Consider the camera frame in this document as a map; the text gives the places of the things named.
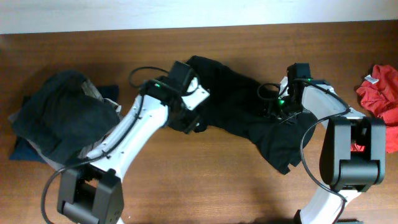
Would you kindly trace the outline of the black polo shirt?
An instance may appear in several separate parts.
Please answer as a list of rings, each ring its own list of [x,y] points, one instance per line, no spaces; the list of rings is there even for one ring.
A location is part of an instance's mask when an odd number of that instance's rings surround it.
[[[297,124],[279,124],[264,116],[266,99],[264,90],[258,90],[259,82],[205,57],[192,56],[186,63],[210,92],[197,109],[201,120],[194,132],[214,126],[248,139],[283,175],[289,173],[289,166],[299,165],[300,147],[306,146],[314,133],[312,124],[317,119],[313,113],[299,106],[302,112]]]

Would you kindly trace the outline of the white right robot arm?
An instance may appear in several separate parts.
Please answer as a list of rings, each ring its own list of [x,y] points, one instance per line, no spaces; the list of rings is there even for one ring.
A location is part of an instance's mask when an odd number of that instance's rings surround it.
[[[386,126],[383,120],[370,118],[350,107],[324,80],[284,77],[276,85],[277,101],[286,105],[294,100],[316,117],[311,124],[322,124],[325,138],[319,160],[321,178],[317,179],[302,164],[318,188],[312,199],[297,210],[294,223],[340,223],[346,206],[386,173]]]

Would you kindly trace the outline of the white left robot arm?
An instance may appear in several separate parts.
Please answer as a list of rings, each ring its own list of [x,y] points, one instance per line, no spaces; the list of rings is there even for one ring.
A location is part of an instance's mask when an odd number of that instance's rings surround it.
[[[76,165],[61,169],[57,212],[73,223],[122,223],[123,180],[149,138],[173,116],[198,108],[209,92],[197,77],[143,84],[128,114]]]

